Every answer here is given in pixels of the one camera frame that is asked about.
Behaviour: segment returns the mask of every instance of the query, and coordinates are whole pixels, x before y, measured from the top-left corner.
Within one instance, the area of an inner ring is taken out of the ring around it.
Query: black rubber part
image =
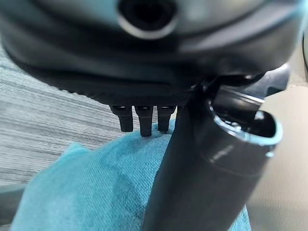
[[[157,106],[158,130],[168,131],[171,115],[175,111],[175,106]]]
[[[139,117],[141,136],[151,136],[153,106],[135,106],[135,111]]]
[[[131,132],[134,129],[131,106],[110,106],[113,114],[119,117],[121,131]]]

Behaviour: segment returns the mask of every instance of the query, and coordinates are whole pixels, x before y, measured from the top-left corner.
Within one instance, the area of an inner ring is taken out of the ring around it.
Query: black plastic prong
[[[153,106],[135,106],[135,110],[139,117],[141,136],[151,136]]]
[[[110,106],[113,114],[119,117],[122,132],[131,132],[134,129],[131,106]]]

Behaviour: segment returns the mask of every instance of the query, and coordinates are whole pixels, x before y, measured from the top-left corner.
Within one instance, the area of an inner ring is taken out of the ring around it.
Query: circular opening
[[[175,28],[176,8],[169,1],[123,0],[119,22],[130,34],[144,39],[162,38]]]

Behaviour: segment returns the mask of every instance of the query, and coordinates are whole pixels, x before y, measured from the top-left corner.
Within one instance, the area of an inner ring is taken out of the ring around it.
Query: gray fabric surface
[[[123,135],[108,105],[39,82],[0,46],[0,186],[27,183],[73,141],[94,149]]]

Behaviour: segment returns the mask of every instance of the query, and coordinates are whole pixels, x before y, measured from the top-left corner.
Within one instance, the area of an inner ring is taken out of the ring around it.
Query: blurry black object
[[[123,131],[133,129],[132,106],[143,136],[154,106],[160,131],[181,108],[143,230],[226,230],[281,138],[259,107],[286,86],[283,64],[306,8],[305,0],[0,0],[0,29],[17,65],[110,105]]]

